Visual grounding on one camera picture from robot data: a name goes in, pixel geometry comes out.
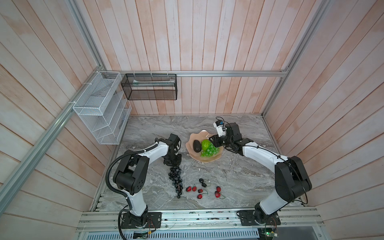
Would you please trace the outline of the green grape bunch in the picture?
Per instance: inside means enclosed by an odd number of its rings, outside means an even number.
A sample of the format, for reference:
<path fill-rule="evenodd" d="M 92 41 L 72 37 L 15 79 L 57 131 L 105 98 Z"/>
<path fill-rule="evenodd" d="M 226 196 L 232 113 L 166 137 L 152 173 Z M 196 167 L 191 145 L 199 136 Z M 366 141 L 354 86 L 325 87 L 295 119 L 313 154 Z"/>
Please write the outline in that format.
<path fill-rule="evenodd" d="M 214 155 L 217 155 L 219 151 L 220 151 L 220 148 L 217 148 L 214 145 L 212 145 L 207 151 L 203 151 L 203 150 L 201 151 L 201 157 L 209 158 Z"/>

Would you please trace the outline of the bumpy green fake fruit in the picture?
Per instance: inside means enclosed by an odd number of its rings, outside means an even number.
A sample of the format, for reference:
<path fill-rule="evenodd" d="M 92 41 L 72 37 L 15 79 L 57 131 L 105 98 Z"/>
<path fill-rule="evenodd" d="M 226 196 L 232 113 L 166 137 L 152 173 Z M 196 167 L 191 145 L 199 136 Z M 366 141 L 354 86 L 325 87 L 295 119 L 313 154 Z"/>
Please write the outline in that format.
<path fill-rule="evenodd" d="M 213 144 L 210 142 L 210 140 L 205 139 L 202 140 L 202 150 L 207 151 Z"/>

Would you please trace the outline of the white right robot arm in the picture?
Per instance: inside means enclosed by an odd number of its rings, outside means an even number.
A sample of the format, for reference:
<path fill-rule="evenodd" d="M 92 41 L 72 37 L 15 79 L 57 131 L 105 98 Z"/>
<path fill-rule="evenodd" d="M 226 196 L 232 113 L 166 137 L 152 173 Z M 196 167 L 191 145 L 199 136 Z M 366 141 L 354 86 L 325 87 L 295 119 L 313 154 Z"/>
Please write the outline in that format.
<path fill-rule="evenodd" d="M 299 157 L 279 155 L 243 138 L 236 123 L 227 123 L 222 118 L 217 117 L 214 127 L 217 134 L 209 140 L 215 147 L 224 147 L 229 152 L 250 158 L 275 174 L 275 190 L 255 205 L 253 215 L 257 224 L 266 225 L 277 211 L 312 189 L 308 173 Z"/>

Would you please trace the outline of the dark purple grape bunch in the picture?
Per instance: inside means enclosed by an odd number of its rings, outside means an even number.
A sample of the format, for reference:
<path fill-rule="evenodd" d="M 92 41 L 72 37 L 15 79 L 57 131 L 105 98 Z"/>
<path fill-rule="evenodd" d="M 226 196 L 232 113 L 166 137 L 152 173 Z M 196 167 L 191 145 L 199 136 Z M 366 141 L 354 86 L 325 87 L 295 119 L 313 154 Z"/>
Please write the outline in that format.
<path fill-rule="evenodd" d="M 175 187 L 175 192 L 178 199 L 181 198 L 184 189 L 181 173 L 182 170 L 180 167 L 170 167 L 169 179 L 172 181 L 172 185 Z"/>

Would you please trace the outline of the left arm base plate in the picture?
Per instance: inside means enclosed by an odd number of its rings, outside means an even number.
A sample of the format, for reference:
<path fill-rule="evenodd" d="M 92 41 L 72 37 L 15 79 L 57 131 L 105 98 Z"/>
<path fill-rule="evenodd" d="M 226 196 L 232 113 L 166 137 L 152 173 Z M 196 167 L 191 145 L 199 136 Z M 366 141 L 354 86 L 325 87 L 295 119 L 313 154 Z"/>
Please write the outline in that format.
<path fill-rule="evenodd" d="M 135 216 L 131 213 L 123 213 L 121 218 L 122 229 L 139 229 L 139 228 L 158 229 L 161 227 L 161 223 L 162 223 L 161 212 L 143 213 L 141 217 Z"/>

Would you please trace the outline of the dark fake avocado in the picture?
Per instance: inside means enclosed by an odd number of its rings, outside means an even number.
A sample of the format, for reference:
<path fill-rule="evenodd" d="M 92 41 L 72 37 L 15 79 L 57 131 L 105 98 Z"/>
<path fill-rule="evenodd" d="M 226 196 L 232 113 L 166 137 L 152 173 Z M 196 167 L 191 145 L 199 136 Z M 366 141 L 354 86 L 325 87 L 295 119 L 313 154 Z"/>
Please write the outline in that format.
<path fill-rule="evenodd" d="M 193 141 L 193 150 L 196 153 L 200 153 L 202 151 L 202 144 L 199 140 L 194 140 Z"/>

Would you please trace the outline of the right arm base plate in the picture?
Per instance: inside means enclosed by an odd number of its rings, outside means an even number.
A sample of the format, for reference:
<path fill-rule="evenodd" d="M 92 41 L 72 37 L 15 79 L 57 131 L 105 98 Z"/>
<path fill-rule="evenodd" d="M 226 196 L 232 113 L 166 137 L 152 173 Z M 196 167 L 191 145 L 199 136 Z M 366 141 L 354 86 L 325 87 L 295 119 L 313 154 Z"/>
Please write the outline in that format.
<path fill-rule="evenodd" d="M 277 212 L 266 215 L 262 210 L 241 210 L 237 212 L 242 226 L 278 226 L 281 224 Z"/>

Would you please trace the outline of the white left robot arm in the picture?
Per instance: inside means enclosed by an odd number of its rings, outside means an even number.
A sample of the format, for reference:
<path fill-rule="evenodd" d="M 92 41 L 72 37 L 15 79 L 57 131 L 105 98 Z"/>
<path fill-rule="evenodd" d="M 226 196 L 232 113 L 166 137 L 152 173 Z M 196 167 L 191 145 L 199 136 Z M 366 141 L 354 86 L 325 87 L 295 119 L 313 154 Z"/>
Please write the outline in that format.
<path fill-rule="evenodd" d="M 114 193 L 122 195 L 129 210 L 125 218 L 143 226 L 148 219 L 148 206 L 144 201 L 142 188 L 145 184 L 148 168 L 157 159 L 164 159 L 164 165 L 170 167 L 170 177 L 179 176 L 182 155 L 179 154 L 181 140 L 175 134 L 168 139 L 155 139 L 153 145 L 139 151 L 126 151 L 117 157 L 108 167 L 105 181 Z"/>

